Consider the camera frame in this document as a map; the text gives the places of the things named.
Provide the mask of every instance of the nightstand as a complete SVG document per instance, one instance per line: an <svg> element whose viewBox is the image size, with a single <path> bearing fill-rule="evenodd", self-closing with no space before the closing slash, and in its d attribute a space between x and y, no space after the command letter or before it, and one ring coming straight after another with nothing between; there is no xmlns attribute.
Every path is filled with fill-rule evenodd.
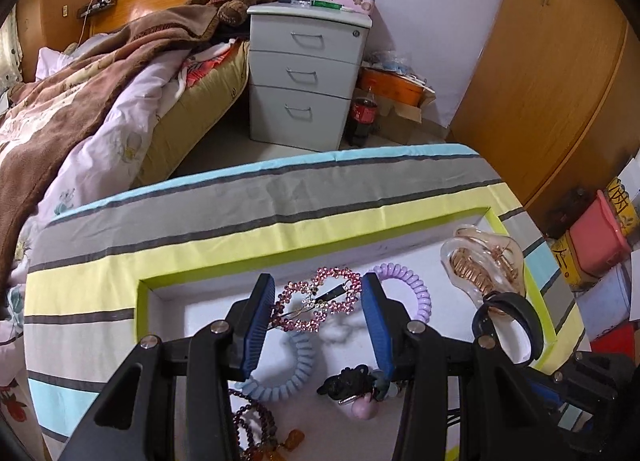
<svg viewBox="0 0 640 461"><path fill-rule="evenodd" d="M285 3L249 14L251 139L337 150L371 19Z"/></svg>

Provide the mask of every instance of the black stripe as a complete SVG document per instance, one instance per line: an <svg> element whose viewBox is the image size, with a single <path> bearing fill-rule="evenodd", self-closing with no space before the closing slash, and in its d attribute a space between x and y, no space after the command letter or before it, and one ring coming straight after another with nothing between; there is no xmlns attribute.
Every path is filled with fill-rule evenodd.
<svg viewBox="0 0 640 461"><path fill-rule="evenodd" d="M350 205L327 207L321 210L313 210L309 212L299 212L290 215L273 215L264 217L261 219L254 219L244 223L235 225L229 225L226 227L215 228L212 230L203 230L200 232L190 232L182 235L168 235L165 237L159 237L158 239L150 239L148 241L142 241L141 243L135 243L131 245L122 245L117 247L106 248L101 251L95 251L94 253L88 253L86 255L78 255L76 257L68 257L66 259L59 259L57 261L50 261L48 263L35 264L30 267L29 273L34 271L41 271L42 269L53 269L56 267L70 266L72 264L89 263L103 259L110 255L119 255L121 253L135 253L136 251L142 251L149 248L158 248L168 245L178 245L182 243L189 243L192 241L202 241L204 239L212 239L214 237L222 237L222 235L237 234L239 232L247 232L257 228L266 226L272 226L277 223L297 223L298 221L320 219L328 216L335 216L338 214L344 214L349 212L357 212L360 210L368 210L370 208L380 208L383 206L389 206L398 203L404 203L408 201L415 201L418 199L428 199L430 197L442 196L444 194L455 194L456 192L462 192L464 190L470 190L473 188L494 185L503 183L502 180L487 180L478 181L475 183L468 183L465 185L441 188L436 190L429 190L426 192L415 192L413 194L405 194L404 196L390 197L386 199L378 199L375 201L367 201L361 203L354 203Z"/></svg>
<svg viewBox="0 0 640 461"><path fill-rule="evenodd" d="M560 277L560 268L556 269L556 272L551 276L551 279L546 281L545 285L540 290L540 295L544 297L549 288L558 280L558 277Z"/></svg>
<svg viewBox="0 0 640 461"><path fill-rule="evenodd" d="M508 212L505 212L498 218L500 219L500 221L507 221L507 219L509 219L510 217L516 216L518 214L522 214L523 212L524 212L524 206L519 206L518 208L514 208L513 210L509 210Z"/></svg>
<svg viewBox="0 0 640 461"><path fill-rule="evenodd" d="M73 315L30 315L24 317L25 324L92 324L95 322L117 322L131 320L134 308L117 309L115 311L95 311L94 313L78 313Z"/></svg>
<svg viewBox="0 0 640 461"><path fill-rule="evenodd" d="M85 393L99 393L105 386L105 384L100 381L72 380L70 378L44 375L36 371L27 371L27 376L30 380L41 381L42 383L65 387L75 391L84 391Z"/></svg>
<svg viewBox="0 0 640 461"><path fill-rule="evenodd" d="M558 334L562 329L562 326L564 326L564 323L566 322L567 317L569 317L569 313L571 313L571 310L574 308L574 306L575 306L575 298L572 298L571 304L569 304L569 307L564 312L564 315L562 315L560 322L558 322L558 324L556 325L556 334Z"/></svg>
<svg viewBox="0 0 640 461"><path fill-rule="evenodd" d="M578 338L578 342L575 343L574 346L574 353L578 350L578 347L580 347L580 343L582 342L582 340L584 339L584 336L587 334L587 330L583 329L582 333L580 335L580 338Z"/></svg>
<svg viewBox="0 0 640 461"><path fill-rule="evenodd" d="M58 434L57 432L53 432L52 430L49 430L46 427L43 427L42 425L40 425L40 430L42 431L42 433L47 436L50 437L51 439L55 439L56 441L59 441L60 443L66 443L68 441L68 437L62 434Z"/></svg>
<svg viewBox="0 0 640 461"><path fill-rule="evenodd" d="M0 347L1 346L8 346L9 344L14 343L16 340L18 340L18 338L20 338L22 336L22 333L18 333L16 336L9 338L9 340L7 340L6 342L0 342Z"/></svg>
<svg viewBox="0 0 640 461"><path fill-rule="evenodd" d="M140 201L143 199L166 196L167 194L174 194L175 192L183 192L185 190L196 190L198 188L204 188L204 187L215 185L215 184L231 183L232 181L245 180L247 178L258 178L260 176L281 176L283 174L286 174L287 172L295 172L297 170L314 170L314 169L319 170L323 168L343 167L346 165L395 164L395 163L407 162L407 161L412 161L412 162L436 161L437 162L439 160L458 160L458 159L472 159L472 158L480 159L480 160L483 159L477 154L451 154L446 156L387 156L384 158L383 157L360 158L358 160L340 160L340 162L330 161L330 162L321 162L320 164L296 164L296 165L286 165L284 167L278 167L273 169L252 170L250 172L243 172L242 174L234 174L232 176L222 176L220 178L213 178L212 180L205 180L199 183L190 183L186 185L179 185L179 186L167 188L164 190L145 192L144 194L128 197L127 199L116 199L108 202L106 205L102 205L96 208L90 208L88 210L83 210L82 212L77 212L74 214L69 214L68 216L63 216L61 218L56 218L49 223L49 226L54 226L64 221L69 221L71 219L77 219L80 217L91 215L95 212L100 212L100 210L104 210L108 208L116 208L118 206L126 205L126 204Z"/></svg>
<svg viewBox="0 0 640 461"><path fill-rule="evenodd" d="M535 241L532 242L532 244L530 244L528 247L526 247L524 249L524 251L522 252L523 255L525 257L527 257L527 255L529 255L533 250L535 250L536 248L538 248L542 243L545 242L545 238L544 237L539 237L538 239L536 239Z"/></svg>

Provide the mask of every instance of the wooden door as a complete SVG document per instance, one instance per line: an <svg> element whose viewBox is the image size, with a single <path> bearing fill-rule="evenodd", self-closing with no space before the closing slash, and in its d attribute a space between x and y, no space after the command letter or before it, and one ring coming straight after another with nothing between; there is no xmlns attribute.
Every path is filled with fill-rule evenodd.
<svg viewBox="0 0 640 461"><path fill-rule="evenodd" d="M625 33L614 0L503 0L451 124L526 203L603 99Z"/></svg>

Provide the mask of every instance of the pink basket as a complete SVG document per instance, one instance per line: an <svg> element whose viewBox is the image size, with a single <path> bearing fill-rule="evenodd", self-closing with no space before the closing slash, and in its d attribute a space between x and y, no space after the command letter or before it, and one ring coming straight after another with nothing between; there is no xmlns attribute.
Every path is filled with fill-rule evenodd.
<svg viewBox="0 0 640 461"><path fill-rule="evenodd" d="M569 233L580 267L594 277L602 277L631 253L602 190Z"/></svg>

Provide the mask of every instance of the pink rhinestone hair clip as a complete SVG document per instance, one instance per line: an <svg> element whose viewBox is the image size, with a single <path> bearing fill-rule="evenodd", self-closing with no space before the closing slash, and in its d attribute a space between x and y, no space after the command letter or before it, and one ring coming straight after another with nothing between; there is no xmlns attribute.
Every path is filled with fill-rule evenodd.
<svg viewBox="0 0 640 461"><path fill-rule="evenodd" d="M335 279L346 279L343 284L346 298L342 302L335 300L322 301L314 300L318 294L318 289L324 284L328 277ZM294 292L306 295L302 301L302 308L291 313L283 314L286 304L291 302L291 295ZM360 274L351 271L348 267L320 267L316 276L310 281L289 282L282 293L278 295L278 300L273 306L271 313L271 327L279 327L285 331L311 331L316 332L320 324L326 320L328 314L346 313L353 311L353 305L358 301L358 294L362 291L362 281ZM296 319L302 313L313 311L313 318L309 320Z"/></svg>

